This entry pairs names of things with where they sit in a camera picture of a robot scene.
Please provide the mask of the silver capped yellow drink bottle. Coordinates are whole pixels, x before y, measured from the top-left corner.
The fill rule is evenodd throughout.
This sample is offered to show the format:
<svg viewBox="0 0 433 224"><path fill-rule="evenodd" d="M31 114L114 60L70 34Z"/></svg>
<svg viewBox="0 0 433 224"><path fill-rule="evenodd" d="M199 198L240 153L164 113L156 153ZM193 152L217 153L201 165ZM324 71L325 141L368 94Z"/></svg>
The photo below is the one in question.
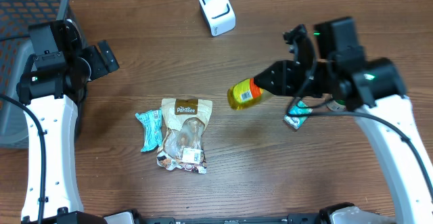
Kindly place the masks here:
<svg viewBox="0 0 433 224"><path fill-rule="evenodd" d="M227 100L233 110L251 108L271 97L273 97L273 94L256 85L253 78L235 84L227 92Z"/></svg>

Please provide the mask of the small green white carton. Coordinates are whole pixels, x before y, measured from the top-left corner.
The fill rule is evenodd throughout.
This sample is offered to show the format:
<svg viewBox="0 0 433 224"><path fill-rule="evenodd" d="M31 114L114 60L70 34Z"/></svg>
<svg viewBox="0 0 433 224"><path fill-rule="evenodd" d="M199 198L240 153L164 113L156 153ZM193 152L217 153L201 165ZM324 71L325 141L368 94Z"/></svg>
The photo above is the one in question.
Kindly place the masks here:
<svg viewBox="0 0 433 224"><path fill-rule="evenodd" d="M307 116L299 117L300 114L310 114L313 111L303 101L299 101L296 106L293 106L289 111L289 116L285 115L283 120L293 129L298 130L307 120Z"/></svg>

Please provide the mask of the teal snack wrapper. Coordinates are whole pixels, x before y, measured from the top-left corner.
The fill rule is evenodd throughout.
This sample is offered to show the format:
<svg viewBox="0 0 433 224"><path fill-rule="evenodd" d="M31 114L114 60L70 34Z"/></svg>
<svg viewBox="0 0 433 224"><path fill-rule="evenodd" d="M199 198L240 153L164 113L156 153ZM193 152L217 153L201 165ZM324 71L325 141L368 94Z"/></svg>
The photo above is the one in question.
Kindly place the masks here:
<svg viewBox="0 0 433 224"><path fill-rule="evenodd" d="M141 152L151 152L162 145L162 111L149 110L144 113L136 113L136 119L143 125L144 142Z"/></svg>

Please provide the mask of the green lidded jar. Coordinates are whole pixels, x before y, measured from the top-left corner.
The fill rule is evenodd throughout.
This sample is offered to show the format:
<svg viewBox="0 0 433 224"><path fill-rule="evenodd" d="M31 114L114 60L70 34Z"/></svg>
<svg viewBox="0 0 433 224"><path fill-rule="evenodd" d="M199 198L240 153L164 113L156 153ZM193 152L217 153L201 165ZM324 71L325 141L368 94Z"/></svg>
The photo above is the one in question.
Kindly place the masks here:
<svg viewBox="0 0 433 224"><path fill-rule="evenodd" d="M327 108L333 112L342 112L346 110L346 102L340 99L329 98L326 104Z"/></svg>

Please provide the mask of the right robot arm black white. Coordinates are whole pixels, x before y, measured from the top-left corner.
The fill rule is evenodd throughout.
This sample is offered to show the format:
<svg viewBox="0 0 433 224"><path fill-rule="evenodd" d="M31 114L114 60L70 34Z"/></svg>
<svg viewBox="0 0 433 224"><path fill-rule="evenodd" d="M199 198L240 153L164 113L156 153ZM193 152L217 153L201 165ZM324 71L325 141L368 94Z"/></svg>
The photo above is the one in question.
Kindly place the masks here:
<svg viewBox="0 0 433 224"><path fill-rule="evenodd" d="M368 61L350 17L285 32L292 60L272 64L254 83L297 104L329 94L342 100L373 148L388 184L395 223L432 222L432 162L422 143L402 76L387 58Z"/></svg>

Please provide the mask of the brown pantree snack bag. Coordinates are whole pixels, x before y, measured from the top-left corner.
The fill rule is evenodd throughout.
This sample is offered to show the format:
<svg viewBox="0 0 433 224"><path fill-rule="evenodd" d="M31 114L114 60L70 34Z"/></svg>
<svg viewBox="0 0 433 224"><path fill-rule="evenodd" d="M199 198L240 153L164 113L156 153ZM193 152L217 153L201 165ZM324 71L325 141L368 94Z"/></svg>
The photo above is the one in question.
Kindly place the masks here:
<svg viewBox="0 0 433 224"><path fill-rule="evenodd" d="M164 98L161 103L166 135L157 150L156 163L168 171L182 169L207 173L202 143L213 102L205 99Z"/></svg>

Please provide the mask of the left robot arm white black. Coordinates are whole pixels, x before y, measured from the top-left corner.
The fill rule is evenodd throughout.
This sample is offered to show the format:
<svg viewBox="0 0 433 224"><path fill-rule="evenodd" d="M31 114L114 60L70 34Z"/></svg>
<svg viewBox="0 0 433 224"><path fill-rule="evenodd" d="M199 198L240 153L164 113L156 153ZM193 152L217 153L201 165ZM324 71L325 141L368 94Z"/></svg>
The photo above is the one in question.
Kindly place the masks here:
<svg viewBox="0 0 433 224"><path fill-rule="evenodd" d="M85 45L77 25L56 20L28 28L33 52L17 84L28 131L22 223L57 223L81 214L74 144L87 84L120 68L108 42Z"/></svg>

